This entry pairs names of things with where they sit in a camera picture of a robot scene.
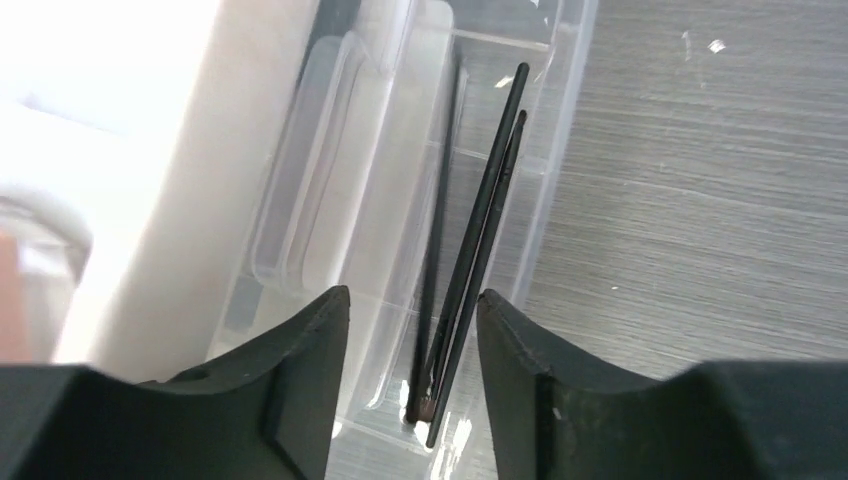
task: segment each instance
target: container compartment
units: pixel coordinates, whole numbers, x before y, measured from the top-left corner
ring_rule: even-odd
[[[315,41],[213,352],[274,327],[332,284],[351,288],[327,478],[466,478],[487,421],[473,326],[436,448],[424,447],[426,425],[402,422],[453,55],[465,86],[436,315],[520,62],[531,67],[529,118],[484,285],[524,301],[595,9],[596,0],[363,0],[349,32]]]

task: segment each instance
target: black brush handle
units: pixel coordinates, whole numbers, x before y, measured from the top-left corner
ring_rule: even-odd
[[[444,371],[445,362],[447,362],[448,357],[447,346],[456,326],[456,316],[459,313],[460,302],[471,274],[474,256],[477,252],[480,235],[489,211],[492,195],[495,190],[495,183],[498,179],[498,172],[501,170],[507,142],[509,141],[512,126],[515,123],[515,117],[518,114],[521,95],[524,92],[524,86],[527,83],[529,72],[530,66],[526,63],[520,64],[515,72],[515,78],[513,79],[512,88],[507,97],[503,116],[501,117],[500,125],[498,125],[498,131],[495,134],[492,151],[489,154],[489,160],[486,162],[486,170],[483,172],[483,178],[480,181],[480,189],[477,191],[477,198],[474,200],[471,217],[468,220],[468,226],[462,238],[459,255],[456,258],[453,274],[448,284],[447,293],[445,294],[445,303],[442,305],[439,323],[436,326],[436,334],[433,337],[433,345],[430,347],[430,356],[427,359],[426,370],[431,374],[431,389],[437,389],[441,383],[442,372]]]
[[[448,100],[448,118],[445,141],[442,147],[442,162],[439,166],[439,180],[436,187],[436,202],[433,207],[433,223],[427,241],[427,257],[424,264],[424,279],[421,285],[421,306],[418,314],[418,331],[415,336],[415,352],[412,357],[412,372],[409,375],[409,396],[406,401],[406,422],[418,421],[421,408],[421,392],[427,388],[428,376],[425,375],[424,362],[427,360],[427,342],[430,340],[430,321],[433,317],[433,304],[436,301],[436,280],[439,274],[439,254],[442,250],[442,235],[445,225],[445,210],[448,201],[450,165],[453,159],[453,136],[459,122],[459,89],[462,79],[462,62],[454,57],[454,71]]]
[[[483,228],[483,233],[480,238],[480,246],[477,251],[477,256],[474,259],[474,267],[471,272],[471,279],[468,281],[468,290],[465,293],[465,300],[462,302],[462,313],[457,322],[456,333],[454,334],[453,342],[449,351],[447,364],[445,366],[444,376],[441,384],[435,393],[435,410],[433,412],[433,421],[430,424],[430,432],[427,434],[427,447],[433,448],[436,444],[436,439],[439,436],[439,430],[445,415],[448,397],[450,396],[451,387],[453,386],[456,371],[459,368],[459,360],[462,356],[462,347],[465,345],[465,337],[468,336],[468,328],[471,326],[471,317],[474,314],[474,307],[477,304],[477,296],[480,295],[480,288],[483,286],[483,278],[486,276],[486,267],[489,264],[489,256],[492,253],[492,247],[495,244],[495,237],[498,234],[498,225],[500,224],[503,207],[506,203],[507,193],[509,191],[509,183],[512,179],[512,173],[515,170],[515,163],[518,159],[518,149],[521,147],[521,135],[524,133],[524,123],[527,120],[527,112],[524,110],[518,115],[518,121],[515,124],[515,130],[509,142],[509,151],[503,162],[497,186],[495,187],[492,205],[489,213],[486,216],[486,224]]]

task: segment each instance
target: wood grain table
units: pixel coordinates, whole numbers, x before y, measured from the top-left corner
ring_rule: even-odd
[[[657,378],[848,357],[846,21],[838,0],[601,0],[525,311]]]

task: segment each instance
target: white surface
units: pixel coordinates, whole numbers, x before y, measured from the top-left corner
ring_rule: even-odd
[[[93,238],[54,361],[141,381],[205,360],[316,5],[0,5],[0,175]]]

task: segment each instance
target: table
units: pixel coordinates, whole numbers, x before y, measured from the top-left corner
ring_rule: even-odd
[[[848,357],[848,4],[601,1],[526,313],[623,367]],[[494,478],[488,443],[476,478]]]

